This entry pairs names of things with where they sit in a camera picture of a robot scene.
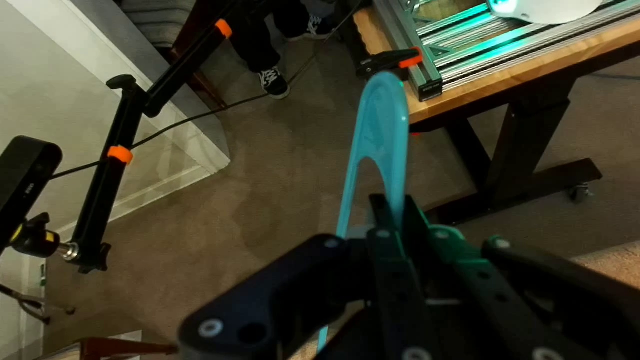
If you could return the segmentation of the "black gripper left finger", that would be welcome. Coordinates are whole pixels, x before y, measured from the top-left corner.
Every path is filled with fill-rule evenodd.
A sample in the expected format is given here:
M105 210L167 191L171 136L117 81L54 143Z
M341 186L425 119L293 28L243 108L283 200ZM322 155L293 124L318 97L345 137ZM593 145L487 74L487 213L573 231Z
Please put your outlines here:
M316 234L186 316L184 360L286 360L363 299L367 242Z

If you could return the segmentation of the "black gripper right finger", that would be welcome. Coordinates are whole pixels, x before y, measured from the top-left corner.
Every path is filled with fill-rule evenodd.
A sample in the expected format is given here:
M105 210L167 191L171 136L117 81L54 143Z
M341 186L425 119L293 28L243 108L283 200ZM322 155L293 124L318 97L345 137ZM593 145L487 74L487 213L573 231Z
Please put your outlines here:
M412 198L370 198L452 360L640 360L640 291L560 255L472 244Z

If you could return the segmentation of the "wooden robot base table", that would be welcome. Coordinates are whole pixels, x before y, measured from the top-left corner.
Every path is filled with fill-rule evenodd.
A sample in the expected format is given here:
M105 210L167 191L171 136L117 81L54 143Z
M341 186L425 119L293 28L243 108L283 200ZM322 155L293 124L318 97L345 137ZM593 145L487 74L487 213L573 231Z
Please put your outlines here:
M437 11L444 18L478 1L444 0ZM538 162L571 105L577 79L639 54L639 14L499 64L427 99L409 77L410 127L447 129L474 183L472 193L435 206L431 215L454 224L554 191L580 198L584 186L603 176L593 160L548 170ZM399 51L375 1L353 22L367 56Z

